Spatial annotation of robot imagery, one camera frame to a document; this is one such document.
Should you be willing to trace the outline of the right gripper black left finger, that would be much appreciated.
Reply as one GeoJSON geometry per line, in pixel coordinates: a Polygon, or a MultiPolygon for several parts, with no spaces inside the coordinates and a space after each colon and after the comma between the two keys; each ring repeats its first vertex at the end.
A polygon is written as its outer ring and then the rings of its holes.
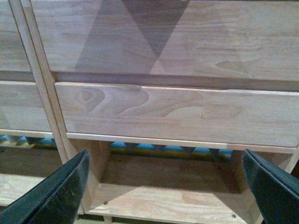
{"type": "Polygon", "coordinates": [[[2,224],[72,224],[89,175],[91,155],[83,149],[0,213],[2,224]]]}

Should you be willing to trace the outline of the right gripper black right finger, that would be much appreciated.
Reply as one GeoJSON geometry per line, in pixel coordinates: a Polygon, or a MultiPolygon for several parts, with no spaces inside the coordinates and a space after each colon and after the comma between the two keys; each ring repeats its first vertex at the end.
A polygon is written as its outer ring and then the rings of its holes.
{"type": "Polygon", "coordinates": [[[242,168],[267,224],[299,222],[299,180],[257,153],[246,149],[242,168]]]}

